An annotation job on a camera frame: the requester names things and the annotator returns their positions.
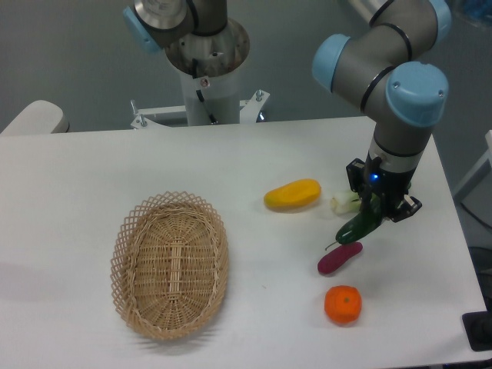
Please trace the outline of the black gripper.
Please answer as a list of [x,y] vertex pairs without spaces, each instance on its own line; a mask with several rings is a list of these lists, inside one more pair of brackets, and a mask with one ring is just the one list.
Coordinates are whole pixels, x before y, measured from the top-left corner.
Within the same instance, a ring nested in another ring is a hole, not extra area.
[[346,166],[351,191],[359,191],[364,183],[381,200],[382,215],[389,215],[392,222],[412,217],[422,208],[422,203],[408,194],[415,168],[406,172],[383,169],[381,157],[367,154],[366,161],[355,158]]

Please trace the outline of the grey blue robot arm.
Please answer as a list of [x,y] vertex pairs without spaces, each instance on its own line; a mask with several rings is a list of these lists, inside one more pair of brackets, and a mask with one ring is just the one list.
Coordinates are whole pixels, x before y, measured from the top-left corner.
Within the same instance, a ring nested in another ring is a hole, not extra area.
[[[444,111],[448,82],[419,62],[449,32],[443,1],[355,1],[370,30],[359,39],[332,35],[312,62],[314,79],[375,123],[367,158],[347,167],[364,204],[381,202],[384,218],[399,222],[421,208],[410,182]],[[181,76],[189,125],[245,121],[236,78],[250,50],[244,28],[224,1],[135,1],[123,17],[142,48],[164,52]]]

